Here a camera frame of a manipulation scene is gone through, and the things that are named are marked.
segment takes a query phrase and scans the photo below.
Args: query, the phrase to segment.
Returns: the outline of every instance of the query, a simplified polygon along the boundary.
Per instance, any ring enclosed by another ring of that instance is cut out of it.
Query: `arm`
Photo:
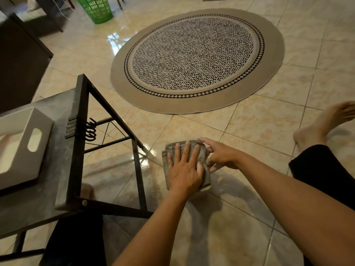
[[[314,265],[354,264],[355,211],[242,151],[199,139],[213,153],[211,172],[222,166],[238,168]]]
[[[198,191],[203,178],[203,166],[195,164],[200,146],[189,157],[190,143],[186,142],[180,160],[180,146],[175,146],[175,161],[168,154],[169,192],[150,219],[128,244],[113,266],[169,265],[177,225],[190,195]]]

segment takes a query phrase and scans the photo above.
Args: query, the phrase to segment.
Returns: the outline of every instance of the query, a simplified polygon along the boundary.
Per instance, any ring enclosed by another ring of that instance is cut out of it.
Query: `folded cloth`
[[[168,183],[168,170],[169,170],[169,164],[168,164],[168,153],[171,154],[171,157],[173,161],[175,160],[175,145],[179,143],[180,144],[180,154],[182,155],[182,152],[185,148],[186,141],[182,142],[175,142],[175,143],[170,143],[166,144],[165,150],[162,151],[162,159],[163,159],[163,167],[164,167],[164,174],[165,174],[165,182],[166,182],[166,188],[169,189],[169,183]],[[200,145],[200,152],[197,157],[196,165],[195,167],[197,168],[197,162],[200,161],[204,167],[204,174],[203,174],[203,181],[200,186],[200,189],[206,188],[211,185],[211,176],[209,175],[207,164],[206,164],[206,147],[205,145],[199,141],[199,140],[190,140],[190,153],[189,153],[189,159],[191,158],[191,155],[193,153],[193,150],[196,145]]]

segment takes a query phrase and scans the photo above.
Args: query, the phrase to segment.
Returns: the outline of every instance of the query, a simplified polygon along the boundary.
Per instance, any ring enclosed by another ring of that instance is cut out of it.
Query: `white cord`
[[[55,3],[55,5],[57,6],[57,8],[59,9],[59,12],[63,15],[63,17],[65,17],[66,19],[68,19],[68,20],[71,20],[70,18],[67,18],[63,13],[62,13],[62,11],[60,10],[60,7],[58,6],[58,4],[54,1],[54,0],[52,0],[54,3]]]
[[[77,12],[75,9],[73,9],[65,0],[63,0],[65,2],[65,4],[73,11]]]

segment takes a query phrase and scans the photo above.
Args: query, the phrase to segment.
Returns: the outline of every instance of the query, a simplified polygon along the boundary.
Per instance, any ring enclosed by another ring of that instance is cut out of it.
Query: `pant leg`
[[[289,163],[295,179],[316,188],[355,210],[355,179],[340,164],[329,147],[314,145]],[[304,257],[305,266],[312,266]]]
[[[59,220],[39,265],[106,266],[102,226],[102,215],[92,212]]]

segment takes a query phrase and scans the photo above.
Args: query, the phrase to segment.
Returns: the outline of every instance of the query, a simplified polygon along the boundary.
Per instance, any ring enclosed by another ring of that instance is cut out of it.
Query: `round rug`
[[[164,114],[219,109],[255,93],[284,57],[281,33],[236,9],[193,11],[157,22],[117,53],[111,83],[128,102]]]

